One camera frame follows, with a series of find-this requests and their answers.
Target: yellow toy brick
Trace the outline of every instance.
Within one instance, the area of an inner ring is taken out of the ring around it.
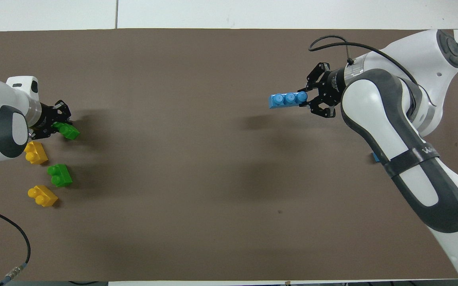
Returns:
[[[45,154],[45,150],[43,150],[42,143],[40,142],[29,142],[26,145],[26,148],[24,148],[24,152],[26,152],[26,160],[31,164],[42,164],[43,162],[49,160]]]
[[[35,186],[34,188],[29,189],[29,191],[27,191],[27,195],[34,198],[37,205],[41,205],[43,207],[50,207],[58,200],[58,197],[56,197],[55,194],[43,185]]]

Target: green toy brick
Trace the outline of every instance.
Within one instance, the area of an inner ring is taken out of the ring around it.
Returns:
[[[54,122],[52,124],[53,128],[56,128],[58,132],[60,132],[65,138],[73,140],[77,138],[77,136],[80,134],[79,130],[75,128],[73,125],[66,124],[63,122]]]
[[[47,168],[47,174],[51,175],[51,182],[56,187],[66,187],[72,183],[72,178],[66,165],[56,164]]]

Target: black strap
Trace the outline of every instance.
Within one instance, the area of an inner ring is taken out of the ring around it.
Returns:
[[[389,163],[385,164],[385,170],[390,178],[419,165],[423,161],[439,157],[438,152],[429,143],[423,143],[413,147],[406,152],[392,158]]]

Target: blue block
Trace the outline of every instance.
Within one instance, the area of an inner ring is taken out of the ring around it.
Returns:
[[[290,92],[272,94],[268,98],[270,108],[298,106],[300,103],[307,101],[306,92]]]
[[[372,155],[374,156],[374,161],[376,161],[376,163],[379,162],[379,158],[374,152],[372,152]]]

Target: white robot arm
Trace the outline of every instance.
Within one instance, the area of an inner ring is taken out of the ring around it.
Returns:
[[[33,76],[8,78],[0,82],[0,161],[19,156],[28,137],[40,139],[58,131],[53,124],[68,124],[68,106],[58,101],[54,106],[40,103],[38,80]]]
[[[367,141],[458,272],[458,175],[422,138],[442,117],[448,85],[458,72],[458,44],[443,31],[430,30],[381,52],[402,69],[374,51],[334,71],[319,63],[307,76],[307,87],[299,90],[318,88],[319,96],[289,106],[309,106],[312,113],[330,118],[341,102],[345,123]],[[329,107],[322,109],[322,103]]]

